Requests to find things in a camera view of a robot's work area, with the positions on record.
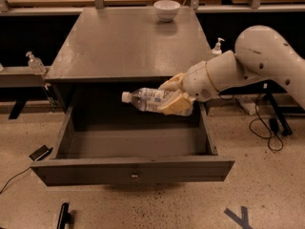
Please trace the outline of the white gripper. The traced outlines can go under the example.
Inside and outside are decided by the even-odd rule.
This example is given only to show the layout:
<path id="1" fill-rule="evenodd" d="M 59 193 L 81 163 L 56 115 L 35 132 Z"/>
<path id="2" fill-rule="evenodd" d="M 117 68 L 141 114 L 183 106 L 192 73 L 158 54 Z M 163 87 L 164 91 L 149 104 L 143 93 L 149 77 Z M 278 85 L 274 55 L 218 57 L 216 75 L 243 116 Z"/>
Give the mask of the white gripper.
<path id="1" fill-rule="evenodd" d="M 182 86 L 185 93 L 176 92 Z M 199 102 L 206 102 L 218 94 L 209 78 L 206 61 L 191 66 L 185 74 L 176 74 L 160 85 L 159 90 L 174 92 L 159 107 L 159 112 L 164 115 L 190 115 L 193 112 L 193 97 Z"/>

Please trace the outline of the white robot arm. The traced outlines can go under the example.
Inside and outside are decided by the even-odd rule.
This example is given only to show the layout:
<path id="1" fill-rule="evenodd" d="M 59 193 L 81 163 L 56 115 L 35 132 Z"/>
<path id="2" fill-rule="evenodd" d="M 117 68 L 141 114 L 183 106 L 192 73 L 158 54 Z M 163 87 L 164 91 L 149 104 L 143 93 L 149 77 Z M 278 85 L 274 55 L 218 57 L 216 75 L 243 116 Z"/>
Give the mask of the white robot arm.
<path id="1" fill-rule="evenodd" d="M 305 59 L 285 38 L 267 26 L 252 26 L 236 39 L 234 50 L 191 66 L 163 83 L 173 95 L 159 110 L 176 115 L 232 87 L 273 80 L 305 108 Z"/>

